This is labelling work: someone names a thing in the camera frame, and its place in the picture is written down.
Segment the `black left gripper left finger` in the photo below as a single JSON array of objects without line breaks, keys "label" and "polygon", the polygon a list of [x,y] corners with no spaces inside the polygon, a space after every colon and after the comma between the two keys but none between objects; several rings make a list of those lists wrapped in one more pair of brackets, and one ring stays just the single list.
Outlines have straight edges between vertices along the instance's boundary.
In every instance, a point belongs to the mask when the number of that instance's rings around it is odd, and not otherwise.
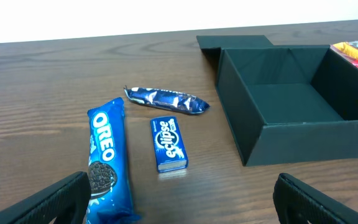
[{"label": "black left gripper left finger", "polygon": [[78,171],[0,211],[0,224],[82,224],[90,196],[88,175]]}]

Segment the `blue Oreo cookie pack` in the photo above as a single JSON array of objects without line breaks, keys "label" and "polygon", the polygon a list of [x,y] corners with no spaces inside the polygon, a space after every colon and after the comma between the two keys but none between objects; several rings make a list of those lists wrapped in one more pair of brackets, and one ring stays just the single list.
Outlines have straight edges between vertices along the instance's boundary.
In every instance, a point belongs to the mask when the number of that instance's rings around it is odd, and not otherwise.
[{"label": "blue Oreo cookie pack", "polygon": [[90,109],[88,177],[91,198],[86,223],[134,223],[128,175],[124,101],[115,98]]}]

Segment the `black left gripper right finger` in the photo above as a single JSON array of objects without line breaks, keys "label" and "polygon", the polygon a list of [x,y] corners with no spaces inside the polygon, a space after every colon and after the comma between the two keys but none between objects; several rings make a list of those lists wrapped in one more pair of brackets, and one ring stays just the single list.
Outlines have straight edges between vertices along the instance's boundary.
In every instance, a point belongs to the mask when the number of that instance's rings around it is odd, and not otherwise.
[{"label": "black left gripper right finger", "polygon": [[358,212],[287,173],[278,176],[273,202],[281,224],[358,224]]}]

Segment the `dark blue snack wrapper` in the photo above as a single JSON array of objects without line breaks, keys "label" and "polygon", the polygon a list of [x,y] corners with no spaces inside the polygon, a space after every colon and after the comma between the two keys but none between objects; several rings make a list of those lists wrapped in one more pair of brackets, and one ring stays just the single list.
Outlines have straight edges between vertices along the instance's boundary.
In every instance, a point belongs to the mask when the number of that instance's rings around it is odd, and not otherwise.
[{"label": "dark blue snack wrapper", "polygon": [[201,114],[210,107],[201,98],[179,91],[125,86],[124,92],[131,102],[178,113]]}]

